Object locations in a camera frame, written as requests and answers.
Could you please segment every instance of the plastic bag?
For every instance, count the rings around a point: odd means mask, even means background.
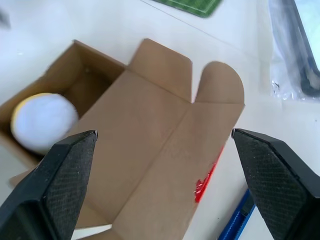
[[[272,94],[284,100],[320,101],[320,1],[269,0],[268,7]]]

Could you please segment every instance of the cardboard box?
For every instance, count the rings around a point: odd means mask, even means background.
[[[242,82],[224,63],[204,68],[194,103],[191,87],[191,61],[150,39],[128,66],[75,41],[0,108],[0,137],[34,166],[39,158],[9,132],[13,108],[33,94],[64,95],[81,116],[70,134],[99,134],[77,228],[112,224],[90,240],[181,240],[197,208],[196,182],[207,176],[244,107]]]

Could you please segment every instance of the white fluffy ball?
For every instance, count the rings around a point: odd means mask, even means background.
[[[22,146],[45,155],[77,121],[77,110],[65,97],[40,93],[15,108],[11,131]]]

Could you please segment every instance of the white table surface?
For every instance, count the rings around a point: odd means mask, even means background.
[[[193,61],[193,95],[208,62],[233,67],[242,79],[246,104],[236,127],[284,140],[320,174],[320,104],[270,96],[267,0],[223,0],[208,19],[150,0],[3,0],[0,7],[11,18],[11,29],[0,29],[0,103],[40,77],[73,39],[128,63],[140,41],[150,38]],[[10,193],[8,178],[25,167],[5,149],[0,159],[4,201]],[[229,139],[184,240],[215,240],[246,188]],[[257,209],[240,238],[272,239]]]

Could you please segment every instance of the blue object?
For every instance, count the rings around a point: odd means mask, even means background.
[[[237,240],[245,228],[255,206],[256,205],[248,189],[232,214],[229,222],[220,234],[218,240]]]

